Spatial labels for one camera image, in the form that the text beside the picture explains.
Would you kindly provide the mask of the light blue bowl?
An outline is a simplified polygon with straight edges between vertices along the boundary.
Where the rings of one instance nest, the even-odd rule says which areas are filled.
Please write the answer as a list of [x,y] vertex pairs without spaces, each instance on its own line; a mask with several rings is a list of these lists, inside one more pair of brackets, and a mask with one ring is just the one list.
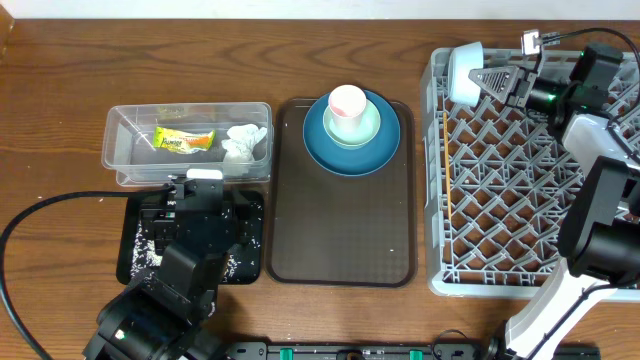
[[474,107],[477,105],[481,89],[470,78],[474,69],[484,65],[483,47],[480,42],[456,47],[449,56],[447,84],[452,102]]

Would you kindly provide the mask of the wooden chopstick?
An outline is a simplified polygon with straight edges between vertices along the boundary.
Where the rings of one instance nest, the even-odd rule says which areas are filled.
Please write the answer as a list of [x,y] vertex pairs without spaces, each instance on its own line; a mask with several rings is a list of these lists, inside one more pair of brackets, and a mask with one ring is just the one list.
[[447,218],[452,220],[452,197],[451,197],[451,179],[450,179],[450,160],[449,160],[449,132],[448,132],[448,114],[443,112],[443,150],[444,150],[444,164],[445,164],[445,188],[447,197]]

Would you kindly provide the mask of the yellow green snack wrapper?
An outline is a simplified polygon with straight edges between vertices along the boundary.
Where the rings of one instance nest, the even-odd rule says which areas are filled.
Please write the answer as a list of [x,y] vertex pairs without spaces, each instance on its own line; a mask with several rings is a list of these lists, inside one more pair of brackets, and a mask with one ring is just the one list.
[[154,131],[152,146],[163,148],[177,154],[193,154],[208,151],[215,138],[215,131],[194,134],[181,130],[157,127]]

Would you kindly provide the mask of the white tissue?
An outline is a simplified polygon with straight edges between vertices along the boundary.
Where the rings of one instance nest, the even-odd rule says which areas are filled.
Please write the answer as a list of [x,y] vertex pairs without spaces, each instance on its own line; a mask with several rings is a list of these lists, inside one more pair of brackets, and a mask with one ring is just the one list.
[[226,151],[224,162],[244,163],[254,160],[255,146],[267,135],[266,127],[258,127],[255,124],[232,126],[227,131],[228,138],[221,142]]

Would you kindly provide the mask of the mint green bowl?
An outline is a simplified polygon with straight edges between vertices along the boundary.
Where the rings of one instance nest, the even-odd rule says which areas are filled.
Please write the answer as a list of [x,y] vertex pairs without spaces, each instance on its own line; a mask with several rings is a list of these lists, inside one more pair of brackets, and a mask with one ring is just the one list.
[[371,100],[367,101],[362,119],[358,128],[353,132],[342,134],[334,123],[333,115],[329,107],[323,114],[323,127],[330,139],[340,148],[355,150],[364,147],[378,133],[381,126],[381,115]]

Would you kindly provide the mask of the pink cup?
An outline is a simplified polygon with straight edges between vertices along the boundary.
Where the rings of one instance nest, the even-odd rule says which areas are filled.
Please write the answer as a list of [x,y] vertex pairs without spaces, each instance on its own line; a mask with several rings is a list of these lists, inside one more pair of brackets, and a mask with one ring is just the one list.
[[367,105],[362,89],[355,85],[340,85],[330,94],[328,106],[336,126],[343,132],[358,129]]

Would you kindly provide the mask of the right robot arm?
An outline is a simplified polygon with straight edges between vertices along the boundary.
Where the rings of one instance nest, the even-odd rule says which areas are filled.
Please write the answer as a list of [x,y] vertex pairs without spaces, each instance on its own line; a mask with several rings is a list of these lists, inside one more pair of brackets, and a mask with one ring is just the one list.
[[552,135],[586,179],[558,234],[559,262],[530,302],[492,338],[487,359],[550,359],[561,340],[598,302],[639,282],[639,227],[616,217],[625,203],[639,213],[639,160],[604,110],[618,60],[580,58],[566,84],[537,68],[453,68],[467,91],[547,117]]

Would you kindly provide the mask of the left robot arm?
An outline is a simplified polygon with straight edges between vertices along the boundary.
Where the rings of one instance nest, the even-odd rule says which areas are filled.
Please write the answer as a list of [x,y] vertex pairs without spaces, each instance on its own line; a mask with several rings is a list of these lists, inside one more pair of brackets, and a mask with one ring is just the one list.
[[220,180],[179,179],[157,206],[142,204],[139,223],[162,260],[140,270],[100,312],[87,359],[211,358],[199,348],[214,312],[230,250],[238,245],[233,202]]

